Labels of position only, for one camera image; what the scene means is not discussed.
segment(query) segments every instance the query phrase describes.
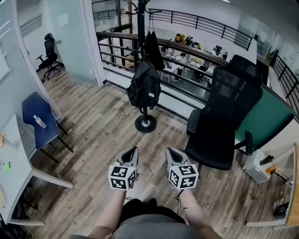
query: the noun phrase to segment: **water bottle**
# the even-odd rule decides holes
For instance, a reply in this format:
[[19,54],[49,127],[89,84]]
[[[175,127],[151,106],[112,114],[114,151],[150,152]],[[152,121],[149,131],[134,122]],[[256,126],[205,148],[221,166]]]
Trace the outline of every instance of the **water bottle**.
[[46,124],[42,121],[41,118],[37,117],[36,115],[33,116],[33,118],[36,120],[40,127],[42,127],[43,129],[46,127]]

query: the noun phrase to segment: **wooden floor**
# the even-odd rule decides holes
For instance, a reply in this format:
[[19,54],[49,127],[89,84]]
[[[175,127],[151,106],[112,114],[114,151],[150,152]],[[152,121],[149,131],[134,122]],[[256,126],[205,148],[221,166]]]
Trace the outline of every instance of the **wooden floor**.
[[[46,81],[45,86],[65,116],[62,125],[69,135],[63,139],[75,152],[56,142],[46,151],[59,164],[40,153],[36,153],[32,163],[75,187],[64,189],[37,179],[33,182],[26,198],[38,204],[39,209],[29,209],[30,219],[45,222],[43,227],[28,228],[34,239],[87,235],[111,198],[108,167],[120,151],[130,146],[140,150],[140,177],[127,196],[143,200],[152,195],[160,205],[177,210],[176,194],[171,192],[165,176],[164,151],[166,147],[185,147],[188,137],[184,120],[155,107],[150,114],[157,119],[157,128],[142,134],[134,125],[139,110],[115,86],[85,86],[70,81],[65,72]],[[274,202],[289,192],[288,186],[275,176],[268,183],[256,184],[236,160],[230,171],[203,167],[201,180],[194,189],[215,230],[225,239],[294,239],[297,227],[273,231],[270,227],[245,226],[247,221],[271,220]]]

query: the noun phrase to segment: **metal railing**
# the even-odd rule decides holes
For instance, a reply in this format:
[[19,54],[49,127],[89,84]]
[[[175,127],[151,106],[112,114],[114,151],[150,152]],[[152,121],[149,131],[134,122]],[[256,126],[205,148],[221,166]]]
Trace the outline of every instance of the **metal railing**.
[[220,22],[193,15],[188,13],[182,13],[177,11],[162,10],[162,9],[149,9],[149,20],[166,21],[176,24],[189,26],[195,29],[203,30],[212,34],[215,34],[221,38],[234,42],[236,45],[248,50],[252,37],[237,30],[231,28]]
[[[124,34],[124,33],[111,33],[111,32],[101,32],[101,33],[97,33],[97,37],[98,39],[102,40],[103,37],[106,37],[108,39],[108,44],[106,43],[99,43],[99,49],[100,49],[100,54],[101,54],[101,57],[102,57],[102,62],[104,63],[107,63],[107,64],[110,64],[114,67],[117,67],[117,68],[120,68],[120,69],[124,69],[124,70],[127,70],[127,71],[130,71],[130,72],[134,72],[135,69],[137,68],[137,64],[139,62],[139,53],[140,51],[135,51],[133,49],[128,49],[126,47],[121,47],[121,46],[114,46],[112,44],[112,38],[121,38],[121,39],[129,39],[129,40],[132,40],[132,45],[133,45],[133,48],[136,49],[138,48],[138,35],[136,34]],[[218,58],[218,57],[215,57],[211,54],[207,54],[207,53],[203,53],[195,48],[191,48],[189,46],[185,46],[183,44],[180,44],[180,43],[177,43],[177,42],[171,42],[171,41],[168,41],[168,40],[164,40],[164,39],[158,39],[158,45],[159,46],[162,46],[162,47],[165,47],[165,48],[170,48],[170,49],[174,49],[174,50],[179,50],[181,52],[184,52],[184,53],[187,53],[189,55],[192,55],[194,57],[198,57],[198,58],[201,58],[203,60],[206,60],[214,65],[226,65],[227,62]],[[104,52],[101,50],[101,47],[108,47],[109,48],[109,52]],[[132,56],[134,57],[134,67],[128,67],[126,65],[126,61],[133,61],[132,59],[128,59],[127,56],[122,56],[122,55],[116,55],[114,53],[114,48],[115,49],[121,49],[121,50],[129,50],[132,52]],[[110,61],[108,61],[105,57],[104,59],[104,56],[109,56],[110,57]],[[115,58],[119,58],[121,59],[122,61],[122,64],[117,64],[116,62],[116,59]],[[171,59],[171,58],[168,58],[168,57],[162,57],[163,60],[165,62],[169,62],[169,63],[174,63],[176,65],[180,65],[180,66],[183,66],[185,69],[189,69],[193,72],[197,72],[198,74],[201,74],[202,76],[206,76],[207,78],[212,78],[212,74],[207,72],[207,71],[202,71],[202,70],[199,70],[198,68],[196,67],[193,67],[189,64],[185,64],[185,63],[181,63],[180,61],[177,61],[175,59]],[[104,67],[104,69],[106,70],[109,70],[109,71],[112,71],[110,68],[107,68],[107,67]],[[192,88],[196,87],[198,89],[201,89],[203,90],[203,94],[200,94],[200,95],[197,95],[196,93],[194,92],[191,92],[191,91],[188,91],[188,90],[185,90],[183,87],[180,87],[178,85],[175,85],[175,84],[171,84],[169,81],[163,81],[161,80],[161,84],[163,85],[166,85],[167,87],[170,87],[174,90],[177,90],[181,93],[183,93],[184,95],[187,95],[201,103],[206,103],[207,102],[207,98],[208,98],[208,94],[210,92],[210,87],[208,86],[205,86],[203,84],[200,84],[199,82],[196,82],[196,81],[193,81],[192,79],[189,79],[185,76],[181,76],[181,75],[178,75],[177,73],[175,72],[169,72],[167,70],[161,70],[161,72],[163,72],[164,74],[168,74],[174,78],[177,78],[177,79],[180,79],[183,83],[188,83],[188,84],[191,84],[192,85]]]
[[[108,60],[102,60],[102,62],[108,64],[108,65],[111,65],[115,68],[119,68],[119,69],[124,69],[123,73],[121,73],[119,70],[113,70],[112,67],[104,67],[105,70],[108,70],[108,71],[111,71],[113,73],[116,73],[116,74],[119,74],[121,76],[124,76],[124,77],[127,77],[127,78],[130,78],[132,79],[132,77],[128,76],[127,74],[125,74],[125,71],[130,71],[130,72],[133,72],[135,71],[135,69],[137,68],[137,65],[138,65],[138,62],[139,62],[139,56],[138,54],[140,53],[140,51],[134,51],[133,49],[137,49],[138,48],[138,35],[136,34],[125,34],[125,33],[120,33],[120,32],[97,32],[97,38],[99,41],[103,40],[103,39],[108,39],[108,42],[109,44],[103,44],[103,43],[99,43],[99,49],[100,49],[100,54],[101,56],[103,57],[104,55],[108,56],[111,58],[110,61]],[[132,40],[132,45],[133,45],[133,49],[127,49],[126,47],[121,47],[121,46],[114,46],[112,44],[112,38],[119,38],[119,39],[129,39],[129,40]],[[158,45],[160,46],[163,46],[163,47],[167,47],[167,48],[170,48],[170,49],[175,49],[175,50],[178,50],[178,51],[181,51],[181,52],[184,52],[184,53],[187,53],[189,55],[192,55],[192,56],[195,56],[195,57],[198,57],[198,58],[201,58],[203,60],[206,60],[214,65],[223,65],[223,66],[227,66],[228,65],[228,62],[218,58],[218,57],[215,57],[211,54],[206,54],[204,52],[201,52],[201,51],[198,51],[196,48],[192,48],[192,47],[189,47],[189,46],[186,46],[186,45],[183,45],[183,44],[180,44],[180,43],[177,43],[177,42],[171,42],[171,41],[168,41],[168,40],[164,40],[164,39],[157,39],[158,41]],[[109,50],[110,52],[103,52],[101,51],[101,46],[102,47],[109,47]],[[125,65],[125,61],[127,61],[128,59],[126,58],[126,56],[124,55],[116,55],[114,53],[114,48],[116,49],[121,49],[121,50],[130,50],[132,52],[132,56],[134,57],[134,60],[130,60],[130,61],[133,61],[134,62],[134,66],[132,68],[130,67],[127,67]],[[122,64],[117,64],[116,61],[115,61],[115,57],[116,58],[120,58],[122,59]],[[190,66],[188,64],[184,64],[184,63],[181,63],[179,61],[176,61],[175,59],[170,59],[170,58],[166,58],[166,57],[163,57],[163,59],[167,62],[171,62],[171,63],[175,63],[177,65],[181,65],[183,66],[184,68],[186,69],[189,69],[189,70],[193,70],[194,72],[198,72],[198,73],[201,73],[203,74],[204,76],[206,76],[208,79],[212,78],[212,74],[208,73],[208,72],[204,72],[204,71],[201,71],[199,70],[198,68],[196,67],[193,67],[193,66]],[[210,88],[209,87],[204,87],[203,85],[195,82],[195,81],[192,81],[191,79],[188,79],[188,78],[185,78],[183,76],[180,76],[176,73],[170,73],[166,70],[162,70],[163,73],[167,73],[173,77],[177,77],[179,78],[180,80],[182,80],[182,83],[183,82],[186,82],[186,83],[189,83],[189,84],[192,84],[192,87],[193,88],[200,88],[202,89],[204,92],[210,92]],[[194,95],[192,92],[188,92],[182,88],[179,88],[175,85],[172,85],[170,83],[168,83],[167,81],[163,81],[161,80],[161,84],[164,84],[166,85],[167,87],[169,88],[173,88],[195,100],[198,100],[199,102],[205,104],[206,103],[206,100],[205,98],[201,98],[201,96],[198,96],[198,95]],[[279,99],[285,106],[287,106],[288,108],[291,109],[291,111],[294,113],[295,116],[297,116],[297,111],[293,110],[293,107],[290,106],[287,102],[285,102],[279,95],[277,95],[272,89],[270,89],[268,86],[266,86],[265,84],[262,84],[262,87],[267,90],[270,94],[272,94],[274,97],[276,97],[277,99]],[[185,101],[181,98],[178,98],[177,96],[175,95],[172,95],[170,94],[169,92],[166,92],[166,91],[161,91],[162,93],[168,95],[168,96],[171,96],[172,98],[178,100],[178,101],[181,101],[183,103],[185,103],[186,105],[189,105],[195,109],[199,109],[197,106],[191,104],[190,102],[188,101]]]
[[[121,14],[125,14],[125,9],[121,9]],[[94,20],[105,20],[105,19],[109,20],[109,19],[114,19],[115,17],[118,17],[116,9],[93,13]]]
[[291,108],[299,114],[299,84],[298,79],[286,65],[286,63],[277,56],[273,64],[274,73],[280,82],[285,98]]

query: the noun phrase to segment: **orange object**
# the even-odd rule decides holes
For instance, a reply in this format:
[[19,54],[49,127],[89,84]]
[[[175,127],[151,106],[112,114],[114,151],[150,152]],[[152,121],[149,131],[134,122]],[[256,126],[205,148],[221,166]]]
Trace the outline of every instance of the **orange object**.
[[267,169],[265,170],[265,173],[266,173],[266,174],[269,174],[270,172],[272,172],[272,171],[276,171],[276,170],[278,170],[278,165],[273,165],[273,166],[267,168]]

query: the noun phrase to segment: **white device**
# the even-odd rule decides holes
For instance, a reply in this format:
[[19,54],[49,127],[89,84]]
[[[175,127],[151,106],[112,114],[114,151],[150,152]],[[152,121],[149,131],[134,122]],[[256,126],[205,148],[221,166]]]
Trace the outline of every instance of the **white device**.
[[261,150],[257,149],[252,155],[248,156],[243,170],[248,173],[257,183],[263,183],[270,179],[270,175],[265,170],[270,167],[269,164],[260,165],[260,161],[267,157]]
[[171,184],[178,190],[194,188],[199,177],[196,165],[190,164],[187,155],[175,148],[167,148],[165,155]]
[[137,180],[139,149],[132,147],[121,151],[116,156],[116,161],[110,165],[108,180],[110,187],[119,190],[129,190]]

